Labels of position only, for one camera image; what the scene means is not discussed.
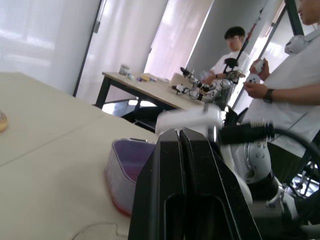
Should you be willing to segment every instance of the tabletop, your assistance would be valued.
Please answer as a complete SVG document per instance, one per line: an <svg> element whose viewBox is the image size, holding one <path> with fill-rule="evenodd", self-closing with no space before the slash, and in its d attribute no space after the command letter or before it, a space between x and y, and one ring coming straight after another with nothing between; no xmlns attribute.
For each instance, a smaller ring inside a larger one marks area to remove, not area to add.
<svg viewBox="0 0 320 240"><path fill-rule="evenodd" d="M165 104L168 104L176 109L189 110L198 106L203 105L202 102L198 100L191 99L188 95L177 95L177 91L170 88L168 83L161 81L153 82L139 82L136 80L131 80L119 73L115 72L103 72L105 77L108 77L114 81L117 81L129 88L133 88L141 93L157 99ZM149 73L135 73L135 77L141 75L150 75Z"/></svg>
<svg viewBox="0 0 320 240"><path fill-rule="evenodd" d="M0 73L0 109L9 121L0 133L0 239L71 240L99 224L126 239L130 219L114 208L103 170L114 140L157 137L20 73Z"/></svg>

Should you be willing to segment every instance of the white shirt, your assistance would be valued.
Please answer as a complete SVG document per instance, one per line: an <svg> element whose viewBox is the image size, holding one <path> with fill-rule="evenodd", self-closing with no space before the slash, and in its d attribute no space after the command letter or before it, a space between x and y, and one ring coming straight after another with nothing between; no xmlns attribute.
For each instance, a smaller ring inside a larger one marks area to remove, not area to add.
<svg viewBox="0 0 320 240"><path fill-rule="evenodd" d="M293 89L320 84L320 37L313 40L302 52L291 54L264 84L270 89ZM304 136L311 142L320 129L320 106L293 105L287 102L269 104L262 99L254 99L243 121L262 119L271 121L276 128ZM305 153L299 143L284 136L275 138L272 144L298 157Z"/></svg>
<svg viewBox="0 0 320 240"><path fill-rule="evenodd" d="M211 68L211 71L213 71L215 74L223 74L224 70L226 68L225 60L226 59L237 59L240 51L233 51L226 55L223 55L219 61ZM250 58L249 55L246 52L242 52L239 60L238 60L239 66L236 66L234 70L241 70L243 74L246 74L249 68L250 64ZM231 71L231 68L228 67L226 69L227 72Z"/></svg>

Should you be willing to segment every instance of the game controller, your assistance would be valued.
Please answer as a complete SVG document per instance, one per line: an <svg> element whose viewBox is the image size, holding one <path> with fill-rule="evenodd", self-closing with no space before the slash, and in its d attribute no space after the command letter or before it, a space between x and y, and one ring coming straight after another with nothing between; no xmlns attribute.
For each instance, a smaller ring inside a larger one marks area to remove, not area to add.
<svg viewBox="0 0 320 240"><path fill-rule="evenodd" d="M252 83L252 84L259 84L260 83L260 77L258 76L259 73L261 73L263 67L264 67L264 61L260 60L254 65L256 69L256 73L250 73L247 79L245 80L246 83Z"/></svg>
<svg viewBox="0 0 320 240"><path fill-rule="evenodd" d="M250 73L245 80L246 83L258 84L260 83L260 77L257 74Z"/></svg>
<svg viewBox="0 0 320 240"><path fill-rule="evenodd" d="M261 59L254 65L257 74L261 73L262 69L264 68L264 65L265 65L265 62L263 59Z"/></svg>

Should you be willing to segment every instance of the black hair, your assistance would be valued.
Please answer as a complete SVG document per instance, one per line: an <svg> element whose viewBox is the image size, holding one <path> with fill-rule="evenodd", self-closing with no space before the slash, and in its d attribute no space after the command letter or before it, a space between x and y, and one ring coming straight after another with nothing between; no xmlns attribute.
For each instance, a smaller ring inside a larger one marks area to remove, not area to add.
<svg viewBox="0 0 320 240"><path fill-rule="evenodd" d="M245 30L240 26L234 26L228 29L224 35L224 39L233 38L235 36L244 37L246 35Z"/></svg>

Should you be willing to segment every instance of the black watch strap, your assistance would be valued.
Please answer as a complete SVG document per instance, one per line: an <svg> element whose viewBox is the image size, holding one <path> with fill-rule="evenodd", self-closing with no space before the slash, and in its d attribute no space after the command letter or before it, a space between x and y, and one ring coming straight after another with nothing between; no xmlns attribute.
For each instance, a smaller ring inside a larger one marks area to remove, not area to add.
<svg viewBox="0 0 320 240"><path fill-rule="evenodd" d="M268 91L266 91L266 94L263 98L263 101L267 104L272 104L272 92L274 91L274 89L268 89Z"/></svg>

